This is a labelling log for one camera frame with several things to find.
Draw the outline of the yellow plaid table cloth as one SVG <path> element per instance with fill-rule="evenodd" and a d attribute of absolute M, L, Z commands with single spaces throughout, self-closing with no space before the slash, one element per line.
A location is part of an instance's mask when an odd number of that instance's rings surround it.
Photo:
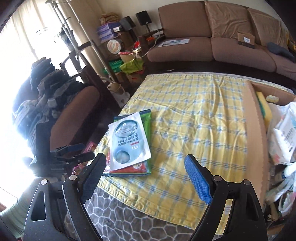
<path fill-rule="evenodd" d="M 247 173 L 248 135 L 243 90 L 250 77 L 220 73 L 149 75 L 121 111 L 149 109 L 152 153 L 150 175 L 102 177 L 87 211 L 104 240 L 188 240 L 206 204 L 184 167 L 193 154 L 227 181 L 251 180 L 260 202 L 267 167 Z"/>

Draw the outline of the silver face mask pouch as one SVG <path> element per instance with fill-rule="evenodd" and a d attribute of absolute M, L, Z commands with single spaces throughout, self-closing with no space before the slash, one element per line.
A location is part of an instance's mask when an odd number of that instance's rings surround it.
<path fill-rule="evenodd" d="M 119 120 L 108 127 L 111 171 L 147 161 L 152 157 L 140 112 L 120 116 Z"/>

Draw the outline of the dark wooden chair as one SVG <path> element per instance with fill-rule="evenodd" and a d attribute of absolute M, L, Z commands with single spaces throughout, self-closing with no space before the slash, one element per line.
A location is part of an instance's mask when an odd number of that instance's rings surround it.
<path fill-rule="evenodd" d="M 103 82 L 102 78 L 95 72 L 89 61 L 82 53 L 82 51 L 88 47 L 92 47 L 95 50 L 95 53 L 99 54 L 98 56 L 99 59 L 102 60 L 102 63 L 107 65 L 106 68 L 109 72 L 111 72 L 109 75 L 112 77 L 112 81 L 115 83 L 119 83 L 115 74 L 111 71 L 110 65 L 107 64 L 105 58 L 100 55 L 101 51 L 93 40 L 90 40 L 78 46 L 76 50 L 71 51 L 68 57 L 62 63 L 60 63 L 60 67 L 65 72 L 67 72 L 65 64 L 68 60 L 71 60 L 78 72 L 75 77 L 80 76 L 85 83 L 96 87 L 100 93 L 103 107 L 111 109 L 115 115 L 118 115 L 121 111 L 118 102 L 115 100 L 112 93 Z"/>

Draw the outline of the small cardboard parcel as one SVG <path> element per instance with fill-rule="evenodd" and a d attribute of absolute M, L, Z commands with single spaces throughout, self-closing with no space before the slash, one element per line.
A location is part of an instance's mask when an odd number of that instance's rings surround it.
<path fill-rule="evenodd" d="M 237 40 L 239 45 L 252 49 L 255 48 L 255 36 L 250 33 L 238 31 Z"/>

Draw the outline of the round cookie tin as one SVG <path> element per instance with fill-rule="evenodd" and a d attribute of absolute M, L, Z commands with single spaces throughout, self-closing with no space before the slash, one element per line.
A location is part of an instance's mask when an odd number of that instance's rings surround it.
<path fill-rule="evenodd" d="M 121 52 L 123 45 L 121 40 L 112 39 L 107 42 L 107 50 L 111 54 L 118 54 Z"/>

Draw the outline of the black speaker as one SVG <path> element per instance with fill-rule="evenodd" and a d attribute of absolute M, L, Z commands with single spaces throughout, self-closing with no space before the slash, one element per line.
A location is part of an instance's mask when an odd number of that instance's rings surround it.
<path fill-rule="evenodd" d="M 152 23 L 152 20 L 147 11 L 141 11 L 135 14 L 138 22 L 141 26 L 145 26 Z"/>

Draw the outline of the paper sheet on sofa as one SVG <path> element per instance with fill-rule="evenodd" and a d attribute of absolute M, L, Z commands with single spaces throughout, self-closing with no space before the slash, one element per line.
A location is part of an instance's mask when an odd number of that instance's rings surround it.
<path fill-rule="evenodd" d="M 158 47 L 168 47 L 168 46 L 176 46 L 176 45 L 184 45 L 188 44 L 190 39 L 175 39 L 175 40 L 166 40 L 159 44 Z"/>

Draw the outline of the brown fabric sofa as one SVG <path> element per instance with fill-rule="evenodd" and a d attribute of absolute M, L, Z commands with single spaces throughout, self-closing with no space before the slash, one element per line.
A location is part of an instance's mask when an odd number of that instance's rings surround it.
<path fill-rule="evenodd" d="M 295 80 L 295 63 L 273 54 L 267 43 L 288 49 L 282 22 L 264 12 L 218 1 L 185 1 L 159 8 L 165 40 L 190 39 L 188 44 L 155 47 L 147 58 L 154 63 L 221 62 L 276 73 Z M 255 48 L 238 44 L 237 32 L 255 36 Z"/>

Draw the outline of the white wet wipes pouch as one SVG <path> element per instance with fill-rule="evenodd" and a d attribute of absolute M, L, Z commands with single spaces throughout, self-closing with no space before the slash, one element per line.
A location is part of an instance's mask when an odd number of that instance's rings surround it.
<path fill-rule="evenodd" d="M 268 139 L 269 154 L 276 165 L 290 163 L 295 152 L 295 102 L 270 106 L 273 108 L 273 119 Z"/>

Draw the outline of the brown cardboard box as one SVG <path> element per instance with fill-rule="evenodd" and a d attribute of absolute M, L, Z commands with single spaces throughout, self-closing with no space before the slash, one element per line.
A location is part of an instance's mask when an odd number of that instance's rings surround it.
<path fill-rule="evenodd" d="M 278 97 L 278 105 L 287 105 L 295 101 L 295 95 L 269 85 L 251 81 L 245 82 L 242 91 L 247 134 L 246 171 L 244 176 L 252 183 L 259 203 L 261 207 L 264 207 L 264 198 L 270 180 L 270 161 L 266 129 L 256 95 L 257 91 L 262 92 L 265 97 L 269 95 Z"/>

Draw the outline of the green snack packet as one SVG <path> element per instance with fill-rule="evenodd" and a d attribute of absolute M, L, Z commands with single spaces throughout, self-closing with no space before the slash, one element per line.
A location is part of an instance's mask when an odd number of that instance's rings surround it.
<path fill-rule="evenodd" d="M 113 118 L 109 125 L 105 177 L 130 177 L 151 174 L 150 109 Z"/>

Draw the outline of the dark blue neck pillow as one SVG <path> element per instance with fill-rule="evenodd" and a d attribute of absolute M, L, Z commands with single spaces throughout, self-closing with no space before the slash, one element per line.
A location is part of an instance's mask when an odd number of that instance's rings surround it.
<path fill-rule="evenodd" d="M 267 43 L 267 49 L 269 50 L 269 52 L 285 57 L 288 60 L 292 61 L 293 63 L 295 63 L 295 56 L 288 51 L 287 49 L 285 49 L 284 47 L 277 45 L 273 42 L 268 42 Z"/>

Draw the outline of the lime green bag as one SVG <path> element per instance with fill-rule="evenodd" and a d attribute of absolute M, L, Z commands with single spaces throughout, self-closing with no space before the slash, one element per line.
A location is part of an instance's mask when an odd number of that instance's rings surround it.
<path fill-rule="evenodd" d="M 138 58 L 135 58 L 129 62 L 123 63 L 120 66 L 121 71 L 127 75 L 130 75 L 138 71 L 142 71 L 143 68 L 144 68 L 144 61 Z"/>

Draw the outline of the yellow green sponge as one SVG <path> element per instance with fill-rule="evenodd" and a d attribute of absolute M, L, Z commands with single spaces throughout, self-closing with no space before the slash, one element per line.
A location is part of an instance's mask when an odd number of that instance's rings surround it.
<path fill-rule="evenodd" d="M 257 99 L 259 102 L 261 114 L 263 116 L 265 129 L 266 129 L 266 131 L 268 131 L 269 125 L 270 125 L 272 118 L 273 118 L 273 113 L 272 113 L 272 111 L 269 107 L 269 104 L 266 101 L 263 93 L 260 91 L 257 91 L 256 96 L 257 96 Z"/>

